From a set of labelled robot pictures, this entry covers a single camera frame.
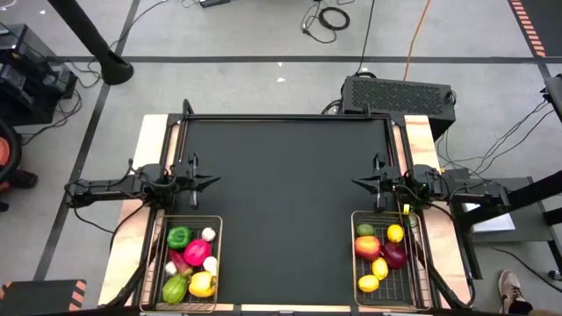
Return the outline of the person's shoe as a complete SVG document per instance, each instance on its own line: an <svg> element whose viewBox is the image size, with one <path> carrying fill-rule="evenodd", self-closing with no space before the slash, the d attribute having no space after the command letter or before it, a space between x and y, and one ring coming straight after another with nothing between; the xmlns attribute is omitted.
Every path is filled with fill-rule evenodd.
<svg viewBox="0 0 562 316"><path fill-rule="evenodd" d="M501 297L500 313L528 315L533 306L522 295L517 275L509 269L503 270L498 279Z"/></svg>

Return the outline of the black mat with orange stripes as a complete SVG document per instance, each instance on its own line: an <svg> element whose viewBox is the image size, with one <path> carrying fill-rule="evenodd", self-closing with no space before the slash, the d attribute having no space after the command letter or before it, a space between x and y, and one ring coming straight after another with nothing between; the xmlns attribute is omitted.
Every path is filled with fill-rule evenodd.
<svg viewBox="0 0 562 316"><path fill-rule="evenodd" d="M17 281L0 286L0 316L31 316L82 309L83 279Z"/></svg>
<svg viewBox="0 0 562 316"><path fill-rule="evenodd" d="M562 58L562 0L508 0L531 52Z"/></svg>

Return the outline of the black side stand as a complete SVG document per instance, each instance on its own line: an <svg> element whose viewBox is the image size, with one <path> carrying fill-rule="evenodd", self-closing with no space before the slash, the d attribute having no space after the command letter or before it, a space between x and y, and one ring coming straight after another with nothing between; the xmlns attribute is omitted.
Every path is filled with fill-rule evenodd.
<svg viewBox="0 0 562 316"><path fill-rule="evenodd" d="M445 173L461 181L479 182L481 179L463 179L455 170ZM509 206L477 205L470 203L452 202L453 219L458 230L458 240L461 246L461 254L470 275L481 279L478 258L474 250L476 242L529 242L545 241L551 251L556 267L548 272L548 276L554 280L562 280L562 243L553 227L562 224L562 206L546 211L542 201L562 195L562 170L547 176L539 181L532 178L502 178L495 181L508 189ZM514 231L481 233L474 238L472 232L474 224L499 217L508 213L514 224Z"/></svg>

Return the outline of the red chili pepper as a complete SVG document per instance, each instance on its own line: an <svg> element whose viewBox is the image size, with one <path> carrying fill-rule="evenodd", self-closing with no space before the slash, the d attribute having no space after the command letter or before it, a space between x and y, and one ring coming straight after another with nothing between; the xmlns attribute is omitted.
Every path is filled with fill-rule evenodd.
<svg viewBox="0 0 562 316"><path fill-rule="evenodd" d="M178 251L171 249L168 251L170 260L173 262L177 269L177 274L181 277L190 277L193 270L192 267L185 261L183 255Z"/></svg>

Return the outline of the black device on stand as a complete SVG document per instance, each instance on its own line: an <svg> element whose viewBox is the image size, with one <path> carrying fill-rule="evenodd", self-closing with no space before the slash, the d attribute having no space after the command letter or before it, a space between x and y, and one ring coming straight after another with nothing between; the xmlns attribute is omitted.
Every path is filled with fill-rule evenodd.
<svg viewBox="0 0 562 316"><path fill-rule="evenodd" d="M562 123L562 73L546 78L544 84L545 87L541 90L543 98L552 105Z"/></svg>

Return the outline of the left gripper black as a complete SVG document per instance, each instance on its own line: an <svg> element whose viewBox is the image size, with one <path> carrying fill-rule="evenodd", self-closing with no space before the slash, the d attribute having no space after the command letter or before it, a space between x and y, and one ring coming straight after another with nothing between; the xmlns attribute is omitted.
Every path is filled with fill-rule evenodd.
<svg viewBox="0 0 562 316"><path fill-rule="evenodd" d="M176 178L176 184L179 191L189 192L189 203L192 210L198 209L198 192L216 183L220 180L219 176L202 176L197 175L198 157L193 154L189 155L185 161L179 161L172 166L172 173Z"/></svg>

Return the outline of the white printed paper sheet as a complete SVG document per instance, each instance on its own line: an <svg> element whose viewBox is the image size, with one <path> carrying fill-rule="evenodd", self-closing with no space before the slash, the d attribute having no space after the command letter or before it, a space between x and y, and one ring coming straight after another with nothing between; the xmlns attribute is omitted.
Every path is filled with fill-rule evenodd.
<svg viewBox="0 0 562 316"><path fill-rule="evenodd" d="M494 233L514 230L515 224L508 213L472 226L473 233Z"/></svg>

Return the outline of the red yellow apple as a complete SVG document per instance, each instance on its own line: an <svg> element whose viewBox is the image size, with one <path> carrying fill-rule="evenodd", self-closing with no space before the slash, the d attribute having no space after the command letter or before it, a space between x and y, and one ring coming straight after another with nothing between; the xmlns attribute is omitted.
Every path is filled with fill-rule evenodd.
<svg viewBox="0 0 562 316"><path fill-rule="evenodd" d="M359 236L354 241L355 254L365 260L375 261L380 257L381 245L374 235Z"/></svg>

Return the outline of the black perforated computer case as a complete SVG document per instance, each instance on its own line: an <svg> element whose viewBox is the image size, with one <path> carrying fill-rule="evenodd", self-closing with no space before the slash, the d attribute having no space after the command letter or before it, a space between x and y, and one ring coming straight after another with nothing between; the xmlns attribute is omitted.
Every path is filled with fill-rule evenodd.
<svg viewBox="0 0 562 316"><path fill-rule="evenodd" d="M385 114L400 125L408 115L422 115L437 140L456 121L455 104L456 93L449 85L348 76L340 112Z"/></svg>

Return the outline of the dark green bell pepper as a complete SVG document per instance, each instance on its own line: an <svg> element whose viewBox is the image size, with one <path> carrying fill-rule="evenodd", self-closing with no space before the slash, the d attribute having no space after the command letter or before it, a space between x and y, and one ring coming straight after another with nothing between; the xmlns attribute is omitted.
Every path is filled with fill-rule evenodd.
<svg viewBox="0 0 562 316"><path fill-rule="evenodd" d="M192 231L187 226L172 227L167 236L167 244L170 249L185 250L191 242Z"/></svg>

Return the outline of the yellow bell pepper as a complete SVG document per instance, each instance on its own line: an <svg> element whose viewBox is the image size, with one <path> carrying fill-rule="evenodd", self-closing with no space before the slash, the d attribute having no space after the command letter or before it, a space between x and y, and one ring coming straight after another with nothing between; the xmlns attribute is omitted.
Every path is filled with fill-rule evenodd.
<svg viewBox="0 0 562 316"><path fill-rule="evenodd" d="M216 292L216 276L209 271L202 271L191 276L188 292L197 298L209 298Z"/></svg>

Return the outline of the black equipment cart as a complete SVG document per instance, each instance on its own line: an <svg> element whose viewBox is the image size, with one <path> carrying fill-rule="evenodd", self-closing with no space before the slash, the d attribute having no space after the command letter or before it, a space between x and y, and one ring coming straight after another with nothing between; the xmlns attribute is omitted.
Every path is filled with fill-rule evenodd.
<svg viewBox="0 0 562 316"><path fill-rule="evenodd" d="M0 23L0 119L12 126L47 124L77 76L25 24Z"/></svg>

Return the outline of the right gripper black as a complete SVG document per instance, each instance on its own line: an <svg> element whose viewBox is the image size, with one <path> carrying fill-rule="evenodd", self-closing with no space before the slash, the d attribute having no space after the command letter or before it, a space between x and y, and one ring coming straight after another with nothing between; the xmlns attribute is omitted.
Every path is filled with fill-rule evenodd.
<svg viewBox="0 0 562 316"><path fill-rule="evenodd" d="M400 184L401 174L395 166L386 164L385 156L376 154L373 158L373 176L353 178L352 182L360 184L372 195L375 194L375 212L387 209L388 196L395 192L394 187Z"/></svg>

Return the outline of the black stand pole with base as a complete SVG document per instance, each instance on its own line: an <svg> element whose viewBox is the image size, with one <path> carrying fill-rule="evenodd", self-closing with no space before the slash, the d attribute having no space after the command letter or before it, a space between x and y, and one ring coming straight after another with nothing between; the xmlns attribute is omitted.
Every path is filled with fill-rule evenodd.
<svg viewBox="0 0 562 316"><path fill-rule="evenodd" d="M76 37L101 66L108 85L125 83L133 76L133 66L116 55L76 0L47 0Z"/></svg>

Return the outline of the black orange round device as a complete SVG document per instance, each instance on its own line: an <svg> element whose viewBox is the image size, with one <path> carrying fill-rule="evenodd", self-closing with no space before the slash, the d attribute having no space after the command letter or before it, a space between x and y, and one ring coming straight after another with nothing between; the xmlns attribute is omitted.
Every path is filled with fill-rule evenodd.
<svg viewBox="0 0 562 316"><path fill-rule="evenodd" d="M38 176L20 169L22 158L21 136L0 118L0 193L9 188L31 189Z"/></svg>

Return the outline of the pink red bell pepper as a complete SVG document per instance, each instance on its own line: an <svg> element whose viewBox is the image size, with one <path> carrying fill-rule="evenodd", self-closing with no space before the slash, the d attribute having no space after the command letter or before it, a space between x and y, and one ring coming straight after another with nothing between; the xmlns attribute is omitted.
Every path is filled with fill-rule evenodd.
<svg viewBox="0 0 562 316"><path fill-rule="evenodd" d="M191 241L184 251L184 260L193 267L201 266L204 260L212 255L212 246L209 242L196 239Z"/></svg>

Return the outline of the black aluminium table frame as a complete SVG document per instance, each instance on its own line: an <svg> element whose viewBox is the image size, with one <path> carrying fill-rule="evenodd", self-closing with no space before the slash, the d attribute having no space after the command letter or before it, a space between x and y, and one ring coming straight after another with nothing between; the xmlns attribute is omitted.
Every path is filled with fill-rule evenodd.
<svg viewBox="0 0 562 316"><path fill-rule="evenodd" d="M188 316L453 316L439 305L406 311L359 306L352 294L351 215L369 199L351 182L376 150L395 155L398 133L383 116L155 114L142 120L137 164L171 164L195 153L220 180L197 210L179 193L167 207L136 210L118 232L102 313L144 314L139 303L158 215L223 220L218 300Z"/></svg>

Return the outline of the dark red pomegranate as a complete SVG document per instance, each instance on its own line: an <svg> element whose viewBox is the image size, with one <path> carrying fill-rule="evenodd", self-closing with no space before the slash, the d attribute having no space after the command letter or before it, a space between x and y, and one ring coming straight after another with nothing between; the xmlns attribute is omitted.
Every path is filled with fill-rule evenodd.
<svg viewBox="0 0 562 316"><path fill-rule="evenodd" d="M400 269L407 261L406 251L397 243L387 242L381 253L387 266L392 269Z"/></svg>

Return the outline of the light green chayote squash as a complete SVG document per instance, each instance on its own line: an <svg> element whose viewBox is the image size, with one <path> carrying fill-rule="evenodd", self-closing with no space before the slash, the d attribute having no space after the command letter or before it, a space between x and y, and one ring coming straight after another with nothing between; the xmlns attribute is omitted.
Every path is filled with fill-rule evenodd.
<svg viewBox="0 0 562 316"><path fill-rule="evenodd" d="M179 304L187 292L189 276L175 275L162 287L162 300L167 304Z"/></svg>

